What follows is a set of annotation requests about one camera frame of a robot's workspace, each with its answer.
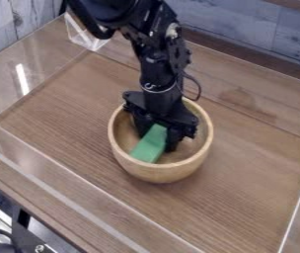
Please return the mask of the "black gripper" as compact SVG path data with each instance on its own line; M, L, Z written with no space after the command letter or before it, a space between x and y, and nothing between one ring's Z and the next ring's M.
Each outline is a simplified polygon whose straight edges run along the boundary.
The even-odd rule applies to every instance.
M164 88L143 86L140 91L127 91L123 98L124 110L132 115L139 137L154 125L167 128L166 152L177 150L185 137L195 137L199 118L185 105L179 81Z

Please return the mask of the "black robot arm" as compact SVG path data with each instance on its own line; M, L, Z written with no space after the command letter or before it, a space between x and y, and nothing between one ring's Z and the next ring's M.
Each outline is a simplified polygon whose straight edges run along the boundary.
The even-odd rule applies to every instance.
M68 0L86 29L100 40L122 34L131 42L142 67L139 91L127 91L124 110L138 132L166 129L164 150L172 152L183 138L197 134L199 119L183 104L183 85L191 78L178 15L166 0Z

